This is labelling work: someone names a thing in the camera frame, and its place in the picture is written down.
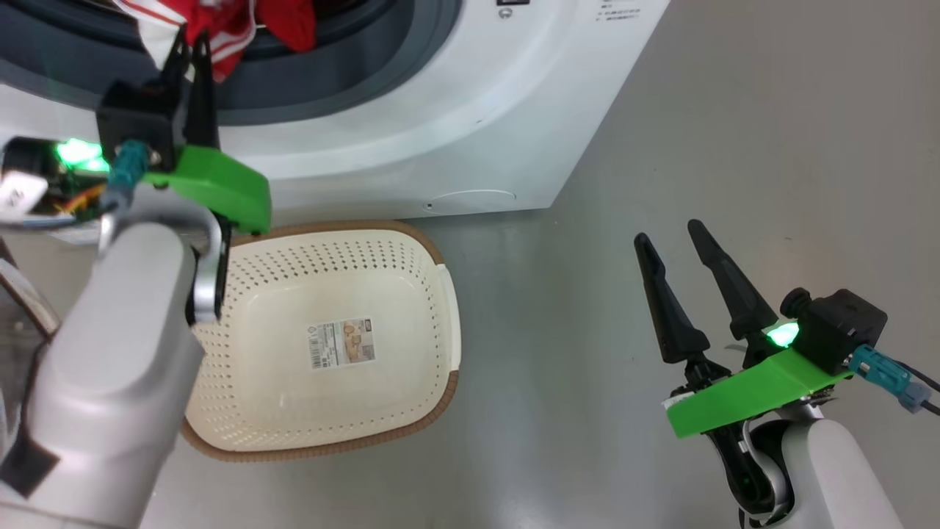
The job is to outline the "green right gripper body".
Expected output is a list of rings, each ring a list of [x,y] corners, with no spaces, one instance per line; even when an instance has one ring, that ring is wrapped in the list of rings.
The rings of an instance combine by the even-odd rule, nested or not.
[[[668,398],[665,414],[677,438],[683,439],[775,411],[852,375],[826,374],[787,348],[712,387]]]

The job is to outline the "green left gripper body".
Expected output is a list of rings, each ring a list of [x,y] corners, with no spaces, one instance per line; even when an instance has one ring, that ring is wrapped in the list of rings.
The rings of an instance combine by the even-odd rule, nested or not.
[[[57,231],[100,220],[113,173],[100,144],[11,137],[0,148],[0,230]],[[173,190],[248,231],[271,227],[268,178],[216,148],[185,146],[175,170],[147,170],[137,184]]]

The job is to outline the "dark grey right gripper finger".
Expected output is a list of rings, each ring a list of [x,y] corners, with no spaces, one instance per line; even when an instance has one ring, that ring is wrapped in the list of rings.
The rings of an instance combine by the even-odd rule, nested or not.
[[[635,235],[643,287],[654,332],[665,364],[702,361],[709,340],[689,320],[667,281],[667,269],[645,232]]]
[[[764,361],[778,353],[779,346],[764,332],[778,322],[778,315],[700,220],[689,221],[687,228],[699,259],[712,272],[731,315],[732,337],[748,343],[745,360]]]

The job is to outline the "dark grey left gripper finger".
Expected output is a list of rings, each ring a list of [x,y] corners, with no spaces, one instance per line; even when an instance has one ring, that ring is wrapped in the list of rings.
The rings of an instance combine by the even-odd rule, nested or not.
[[[178,96],[184,87],[190,67],[190,49],[186,40],[187,26],[180,26],[158,77],[158,95]]]
[[[214,64],[209,33],[200,33],[190,53],[194,77],[190,88],[184,138],[187,144],[219,148],[220,138],[215,104]]]

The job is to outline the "red white striped garment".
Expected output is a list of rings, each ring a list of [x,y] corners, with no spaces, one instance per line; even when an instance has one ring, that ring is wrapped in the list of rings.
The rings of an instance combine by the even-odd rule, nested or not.
[[[214,80],[226,80],[241,62],[259,26],[291,51],[311,51],[317,44],[312,0],[112,0],[137,21],[138,35],[158,69],[167,63],[181,27],[188,46],[209,35]]]

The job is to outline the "basket product label sticker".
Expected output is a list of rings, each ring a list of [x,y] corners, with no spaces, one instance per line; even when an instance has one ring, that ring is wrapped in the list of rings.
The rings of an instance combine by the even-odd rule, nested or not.
[[[313,370],[331,369],[375,361],[372,319],[353,318],[306,329],[308,359]]]

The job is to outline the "white front-load washing machine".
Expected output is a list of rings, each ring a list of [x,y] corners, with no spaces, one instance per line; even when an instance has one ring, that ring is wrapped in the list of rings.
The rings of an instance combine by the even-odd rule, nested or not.
[[[312,0],[317,44],[264,26],[216,84],[223,150],[279,225],[553,204],[670,0]],[[0,0],[0,143],[98,139],[115,80],[158,69],[112,0]]]

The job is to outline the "cream perforated laundry basket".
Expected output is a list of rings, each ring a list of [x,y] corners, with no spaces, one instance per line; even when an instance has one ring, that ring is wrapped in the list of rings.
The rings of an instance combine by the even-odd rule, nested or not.
[[[313,370],[306,329],[372,319],[375,361]],[[233,241],[222,316],[181,432],[209,458],[315,458],[432,425],[459,385],[459,302],[423,232],[397,221],[318,223]]]

